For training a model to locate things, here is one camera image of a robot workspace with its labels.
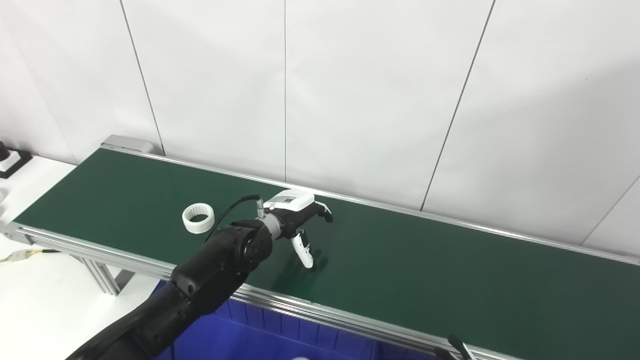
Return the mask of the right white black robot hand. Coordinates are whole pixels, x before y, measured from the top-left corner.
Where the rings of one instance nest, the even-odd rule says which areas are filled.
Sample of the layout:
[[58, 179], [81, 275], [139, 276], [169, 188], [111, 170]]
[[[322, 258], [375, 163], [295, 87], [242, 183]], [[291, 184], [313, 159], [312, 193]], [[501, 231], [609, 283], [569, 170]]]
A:
[[450, 334], [446, 337], [448, 343], [455, 351], [450, 351], [440, 346], [433, 349], [434, 355], [441, 360], [476, 360], [476, 356], [469, 347], [457, 336]]

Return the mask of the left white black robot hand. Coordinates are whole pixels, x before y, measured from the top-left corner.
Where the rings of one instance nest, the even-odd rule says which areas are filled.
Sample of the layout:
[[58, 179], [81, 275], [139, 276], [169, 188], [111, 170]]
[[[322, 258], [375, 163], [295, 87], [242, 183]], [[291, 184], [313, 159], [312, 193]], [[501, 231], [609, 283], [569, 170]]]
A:
[[303, 226], [313, 217], [333, 223], [334, 217], [327, 205], [318, 202], [315, 194], [299, 189], [286, 189], [263, 203], [258, 219], [268, 228], [272, 240], [287, 239], [302, 265], [315, 269], [311, 244]]

